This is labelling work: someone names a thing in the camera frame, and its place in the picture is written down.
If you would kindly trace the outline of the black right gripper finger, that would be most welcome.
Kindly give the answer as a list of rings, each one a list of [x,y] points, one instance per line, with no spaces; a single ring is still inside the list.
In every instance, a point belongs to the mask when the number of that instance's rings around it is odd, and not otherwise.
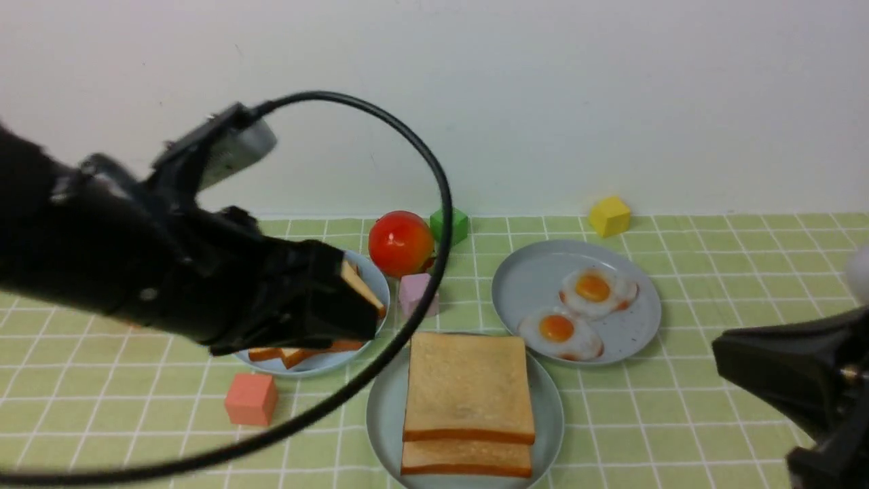
[[[724,380],[814,439],[867,440],[866,306],[797,324],[724,331],[711,349]]]

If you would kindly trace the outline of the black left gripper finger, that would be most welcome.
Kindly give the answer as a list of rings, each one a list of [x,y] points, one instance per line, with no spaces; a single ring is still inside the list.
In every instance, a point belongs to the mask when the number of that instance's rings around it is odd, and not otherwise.
[[[317,240],[272,239],[251,294],[229,329],[209,344],[225,356],[251,348],[326,349],[369,341],[380,309],[344,276],[346,254]]]

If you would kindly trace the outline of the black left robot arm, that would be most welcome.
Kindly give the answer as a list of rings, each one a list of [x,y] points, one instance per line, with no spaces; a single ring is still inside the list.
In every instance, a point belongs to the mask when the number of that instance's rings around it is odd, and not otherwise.
[[[236,206],[153,215],[93,155],[77,168],[2,130],[2,290],[187,338],[216,357],[372,340],[382,312],[344,276],[346,254],[261,232]]]

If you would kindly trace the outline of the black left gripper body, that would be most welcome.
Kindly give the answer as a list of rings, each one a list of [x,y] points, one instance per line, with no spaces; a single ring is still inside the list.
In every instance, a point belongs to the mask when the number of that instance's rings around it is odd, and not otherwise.
[[[169,211],[114,161],[53,163],[48,300],[201,344],[263,337],[285,292],[286,244],[245,211]]]

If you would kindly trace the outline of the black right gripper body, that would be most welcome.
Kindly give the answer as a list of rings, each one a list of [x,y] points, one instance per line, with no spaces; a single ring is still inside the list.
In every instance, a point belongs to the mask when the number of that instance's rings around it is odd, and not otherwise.
[[[856,366],[841,369],[844,403],[838,406],[838,424],[810,449],[795,448],[786,456],[792,488],[868,487],[867,371]]]

